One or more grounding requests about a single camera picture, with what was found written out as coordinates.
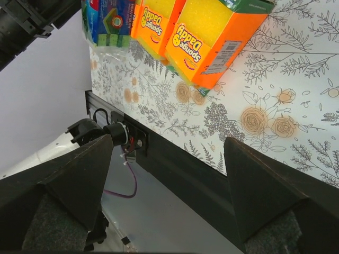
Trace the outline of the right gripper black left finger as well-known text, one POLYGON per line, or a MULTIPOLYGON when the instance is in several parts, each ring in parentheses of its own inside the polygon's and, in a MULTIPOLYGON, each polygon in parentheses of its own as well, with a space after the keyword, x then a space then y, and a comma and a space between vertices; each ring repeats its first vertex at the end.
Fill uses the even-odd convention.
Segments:
POLYGON ((100 209, 109 135, 1 180, 2 251, 83 251, 100 209))

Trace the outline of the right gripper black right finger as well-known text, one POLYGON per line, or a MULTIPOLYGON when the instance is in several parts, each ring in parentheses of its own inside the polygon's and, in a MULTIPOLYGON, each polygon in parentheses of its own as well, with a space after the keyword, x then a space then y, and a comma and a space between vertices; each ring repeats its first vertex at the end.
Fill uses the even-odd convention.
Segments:
POLYGON ((338 189, 234 138, 224 157, 247 253, 338 253, 338 189))

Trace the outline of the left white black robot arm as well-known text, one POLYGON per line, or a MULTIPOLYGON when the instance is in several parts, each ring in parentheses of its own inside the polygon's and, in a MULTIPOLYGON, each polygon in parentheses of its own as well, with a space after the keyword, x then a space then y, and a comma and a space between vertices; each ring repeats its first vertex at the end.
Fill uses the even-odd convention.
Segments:
MULTIPOLYGON (((48 38, 82 7, 80 1, 1 1, 1 69, 4 69, 36 38, 48 38)), ((1 173, 1 180, 63 156, 99 138, 110 135, 113 145, 128 143, 129 132, 122 122, 104 127, 96 119, 82 119, 53 142, 1 173)))

